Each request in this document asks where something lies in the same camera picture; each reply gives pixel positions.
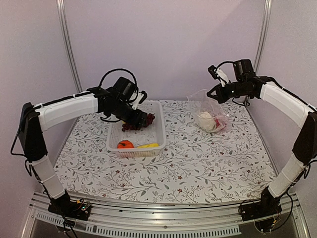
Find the red toy pepper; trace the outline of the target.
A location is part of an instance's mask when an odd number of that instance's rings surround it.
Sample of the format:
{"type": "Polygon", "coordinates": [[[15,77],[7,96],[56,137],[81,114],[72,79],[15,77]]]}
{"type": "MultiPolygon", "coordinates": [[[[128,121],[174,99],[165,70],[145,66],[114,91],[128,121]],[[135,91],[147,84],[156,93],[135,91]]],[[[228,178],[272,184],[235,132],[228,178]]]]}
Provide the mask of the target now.
{"type": "Polygon", "coordinates": [[[227,123],[224,120],[214,119],[214,121],[215,121],[215,130],[216,131],[220,131],[227,126],[227,123]]]}

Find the clear zip top bag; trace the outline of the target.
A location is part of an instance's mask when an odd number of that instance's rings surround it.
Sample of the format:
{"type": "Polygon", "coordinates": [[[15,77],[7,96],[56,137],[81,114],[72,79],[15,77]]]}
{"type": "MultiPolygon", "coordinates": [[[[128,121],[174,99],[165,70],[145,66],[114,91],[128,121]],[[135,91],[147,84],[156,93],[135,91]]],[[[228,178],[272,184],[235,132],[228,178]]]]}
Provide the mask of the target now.
{"type": "MultiPolygon", "coordinates": [[[[200,112],[209,112],[212,115],[213,119],[221,119],[227,123],[227,126],[222,130],[228,129],[229,116],[223,111],[220,104],[218,104],[215,100],[207,97],[207,92],[208,91],[206,89],[202,89],[186,97],[190,110],[191,110],[191,116],[193,117],[197,126],[201,128],[198,125],[197,116],[200,112]]],[[[216,132],[219,132],[219,131],[214,130],[213,132],[208,132],[208,133],[216,133],[216,132]]]]}

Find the white perforated plastic basket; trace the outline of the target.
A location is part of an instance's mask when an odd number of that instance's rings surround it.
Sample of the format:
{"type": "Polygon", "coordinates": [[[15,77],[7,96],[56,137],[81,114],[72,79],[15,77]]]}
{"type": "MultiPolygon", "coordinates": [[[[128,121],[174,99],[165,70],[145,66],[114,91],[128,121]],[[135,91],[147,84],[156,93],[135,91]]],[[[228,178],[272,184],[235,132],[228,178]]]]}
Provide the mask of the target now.
{"type": "Polygon", "coordinates": [[[155,115],[156,118],[150,126],[141,130],[123,132],[121,130],[122,121],[109,125],[106,140],[107,150],[121,158],[155,157],[166,147],[167,137],[161,102],[146,100],[138,108],[155,115]],[[122,140],[131,141],[134,148],[117,149],[118,143],[122,140]],[[139,145],[149,143],[158,143],[159,147],[137,148],[139,145]]]}

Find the white toy cauliflower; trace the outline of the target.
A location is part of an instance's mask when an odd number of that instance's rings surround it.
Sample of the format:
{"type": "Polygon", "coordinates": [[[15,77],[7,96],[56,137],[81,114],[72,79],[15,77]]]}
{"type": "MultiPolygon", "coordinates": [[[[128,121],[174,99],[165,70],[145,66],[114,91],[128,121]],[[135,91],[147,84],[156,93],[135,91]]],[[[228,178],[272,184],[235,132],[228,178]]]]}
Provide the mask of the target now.
{"type": "Polygon", "coordinates": [[[198,125],[207,132],[213,132],[216,129],[216,122],[209,112],[200,112],[197,120],[198,125]]]}

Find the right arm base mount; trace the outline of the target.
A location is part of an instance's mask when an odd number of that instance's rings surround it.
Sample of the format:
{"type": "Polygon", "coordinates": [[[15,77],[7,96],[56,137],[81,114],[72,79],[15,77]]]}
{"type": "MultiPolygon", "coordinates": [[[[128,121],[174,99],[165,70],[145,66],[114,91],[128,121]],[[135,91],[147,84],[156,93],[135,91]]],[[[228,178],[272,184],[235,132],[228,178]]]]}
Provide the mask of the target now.
{"type": "Polygon", "coordinates": [[[282,220],[282,208],[279,202],[268,210],[261,209],[260,202],[254,202],[252,200],[244,200],[239,204],[238,213],[242,218],[242,221],[250,221],[262,218],[262,220],[254,222],[255,228],[262,234],[270,234],[273,231],[282,228],[289,220],[293,212],[294,200],[289,193],[286,193],[291,201],[290,211],[286,219],[282,220]]]}

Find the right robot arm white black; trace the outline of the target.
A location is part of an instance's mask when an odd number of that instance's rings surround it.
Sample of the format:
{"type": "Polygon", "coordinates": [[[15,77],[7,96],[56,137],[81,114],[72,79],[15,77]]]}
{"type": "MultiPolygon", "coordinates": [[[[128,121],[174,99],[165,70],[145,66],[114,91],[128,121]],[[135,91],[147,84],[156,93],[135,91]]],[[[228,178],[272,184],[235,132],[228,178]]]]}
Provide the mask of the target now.
{"type": "Polygon", "coordinates": [[[311,105],[279,85],[273,77],[249,75],[235,82],[229,82],[217,74],[214,74],[213,78],[220,83],[207,93],[208,97],[220,104],[241,96],[260,99],[290,119],[299,130],[290,159],[278,176],[263,190],[261,202],[256,206],[256,212],[260,216],[267,216],[292,185],[301,177],[307,177],[311,164],[316,161],[317,112],[311,105]]]}

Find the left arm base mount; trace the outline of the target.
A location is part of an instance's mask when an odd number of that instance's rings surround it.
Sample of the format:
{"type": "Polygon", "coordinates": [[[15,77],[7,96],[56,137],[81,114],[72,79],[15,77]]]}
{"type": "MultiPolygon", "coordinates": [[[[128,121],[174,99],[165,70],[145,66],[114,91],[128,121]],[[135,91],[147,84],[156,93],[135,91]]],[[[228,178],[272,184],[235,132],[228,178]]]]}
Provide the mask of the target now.
{"type": "Polygon", "coordinates": [[[68,194],[58,199],[51,199],[48,211],[62,217],[87,221],[90,216],[92,205],[83,199],[72,201],[68,194]]]}

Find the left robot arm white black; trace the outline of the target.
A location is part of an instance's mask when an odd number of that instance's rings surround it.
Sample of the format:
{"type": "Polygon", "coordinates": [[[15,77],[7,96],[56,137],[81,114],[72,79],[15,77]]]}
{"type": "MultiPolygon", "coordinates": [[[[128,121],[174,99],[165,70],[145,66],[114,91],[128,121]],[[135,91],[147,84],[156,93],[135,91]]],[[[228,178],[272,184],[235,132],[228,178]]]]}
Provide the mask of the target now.
{"type": "Polygon", "coordinates": [[[97,86],[47,103],[23,105],[14,140],[21,143],[27,170],[55,200],[54,206],[61,214],[70,215],[74,210],[73,203],[65,198],[66,190],[50,162],[43,133],[63,122],[93,113],[102,113],[101,120],[105,122],[108,117],[115,116],[116,121],[141,128],[146,125],[147,113],[138,109],[138,105],[146,98],[147,93],[140,91],[136,83],[120,77],[107,89],[97,86]]]}

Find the yellow toy corn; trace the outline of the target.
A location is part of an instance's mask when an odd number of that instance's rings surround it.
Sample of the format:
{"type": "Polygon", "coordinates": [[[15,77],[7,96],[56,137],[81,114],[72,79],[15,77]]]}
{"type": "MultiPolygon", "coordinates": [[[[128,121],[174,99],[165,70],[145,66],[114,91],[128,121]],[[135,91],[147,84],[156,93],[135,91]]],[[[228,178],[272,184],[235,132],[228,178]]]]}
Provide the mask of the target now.
{"type": "Polygon", "coordinates": [[[149,144],[137,146],[137,148],[151,148],[151,147],[159,147],[159,144],[158,143],[149,143],[149,144]]]}

